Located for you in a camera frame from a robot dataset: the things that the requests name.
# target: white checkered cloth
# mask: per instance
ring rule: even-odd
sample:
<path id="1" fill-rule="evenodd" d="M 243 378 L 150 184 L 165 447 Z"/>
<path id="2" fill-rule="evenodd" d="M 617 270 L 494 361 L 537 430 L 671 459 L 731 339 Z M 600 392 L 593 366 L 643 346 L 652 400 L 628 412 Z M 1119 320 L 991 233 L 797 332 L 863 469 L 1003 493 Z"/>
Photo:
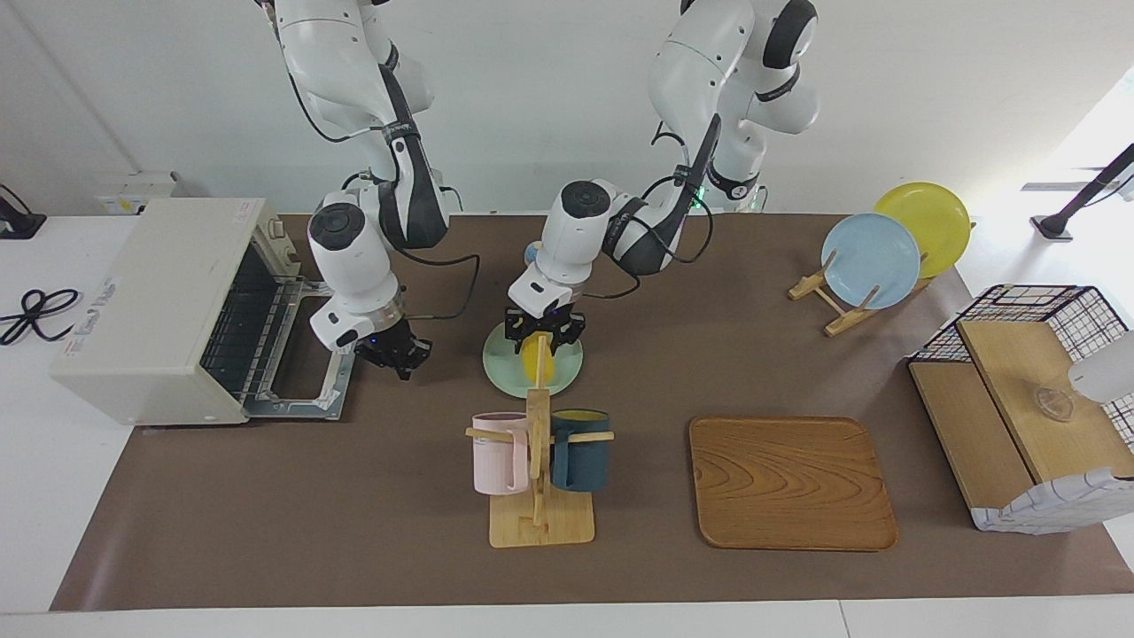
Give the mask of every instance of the white checkered cloth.
<path id="1" fill-rule="evenodd" d="M 974 508 L 981 531 L 1057 534 L 1134 512 L 1134 478 L 1117 478 L 1110 468 L 1036 485 L 1002 510 Z"/>

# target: black wire basket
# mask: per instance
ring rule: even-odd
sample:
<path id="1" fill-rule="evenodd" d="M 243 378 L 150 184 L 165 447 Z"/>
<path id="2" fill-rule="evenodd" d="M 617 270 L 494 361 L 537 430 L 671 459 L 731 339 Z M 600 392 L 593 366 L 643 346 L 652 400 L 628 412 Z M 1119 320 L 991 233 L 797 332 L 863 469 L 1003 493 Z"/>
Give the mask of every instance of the black wire basket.
<path id="1" fill-rule="evenodd" d="M 921 350 L 917 361 L 967 361 L 973 358 L 957 332 L 958 322 L 1043 322 L 1078 361 L 1127 332 L 1110 301 L 1094 286 L 1023 286 L 1004 283 L 984 290 Z M 1102 406 L 1123 441 L 1134 451 L 1134 394 Z"/>

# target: brown tabletop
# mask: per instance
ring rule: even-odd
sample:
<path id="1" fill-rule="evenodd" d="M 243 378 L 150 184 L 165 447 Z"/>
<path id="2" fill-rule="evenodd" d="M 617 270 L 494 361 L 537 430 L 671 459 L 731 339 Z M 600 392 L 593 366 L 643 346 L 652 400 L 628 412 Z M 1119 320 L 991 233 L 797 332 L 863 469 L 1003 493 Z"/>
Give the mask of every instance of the brown tabletop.
<path id="1" fill-rule="evenodd" d="M 469 417 L 523 406 L 481 368 L 542 218 L 455 218 L 438 257 L 479 250 L 476 294 L 413 381 L 359 363 L 339 423 L 137 429 L 52 610 L 684 602 L 1134 592 L 1102 526 L 980 533 L 903 357 L 968 300 L 955 271 L 837 339 L 788 287 L 819 265 L 831 215 L 727 215 L 696 264 L 618 300 L 584 299 L 585 360 L 555 408 L 610 412 L 593 543 L 492 550 L 472 488 Z M 293 223 L 293 229 L 302 228 Z M 691 220 L 683 252 L 700 244 Z M 458 305 L 467 265 L 395 256 L 412 312 Z M 628 279 L 601 257 L 595 291 Z M 293 374 L 325 355 L 306 331 Z M 301 381 L 288 381 L 303 385 Z M 716 550 L 697 531 L 686 428 L 704 415 L 845 416 L 870 431 L 900 541 L 878 554 Z"/>

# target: pink mug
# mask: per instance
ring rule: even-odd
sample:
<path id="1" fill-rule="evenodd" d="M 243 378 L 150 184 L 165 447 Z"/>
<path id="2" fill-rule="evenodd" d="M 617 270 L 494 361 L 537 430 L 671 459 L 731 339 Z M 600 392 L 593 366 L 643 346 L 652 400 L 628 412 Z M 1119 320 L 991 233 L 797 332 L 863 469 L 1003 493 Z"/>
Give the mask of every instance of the pink mug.
<path id="1" fill-rule="evenodd" d="M 488 412 L 473 417 L 473 427 L 511 435 L 511 443 L 473 439 L 473 488 L 497 496 L 527 491 L 527 416 Z"/>

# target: plate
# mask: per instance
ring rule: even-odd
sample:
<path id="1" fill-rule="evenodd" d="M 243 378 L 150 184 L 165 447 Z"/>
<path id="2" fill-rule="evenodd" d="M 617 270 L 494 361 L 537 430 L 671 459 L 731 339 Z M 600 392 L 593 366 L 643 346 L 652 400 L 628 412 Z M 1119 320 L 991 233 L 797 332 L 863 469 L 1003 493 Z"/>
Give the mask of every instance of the plate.
<path id="1" fill-rule="evenodd" d="M 874 211 L 898 220 L 925 255 L 921 277 L 937 277 L 965 254 L 972 221 L 957 195 L 929 181 L 903 184 L 882 195 Z"/>
<path id="2" fill-rule="evenodd" d="M 862 212 L 836 223 L 823 241 L 821 263 L 827 263 L 831 250 L 837 254 L 827 269 L 827 282 L 854 306 L 880 286 L 866 309 L 889 307 L 906 298 L 917 283 L 917 241 L 905 226 L 885 214 Z"/>
<path id="3" fill-rule="evenodd" d="M 524 374 L 524 363 L 516 355 L 516 347 L 503 337 L 503 324 L 498 324 L 484 341 L 484 374 L 497 389 L 516 399 L 526 399 L 527 391 L 535 388 Z M 561 346 L 553 358 L 556 374 L 548 384 L 548 392 L 557 394 L 569 386 L 583 368 L 583 344 Z"/>

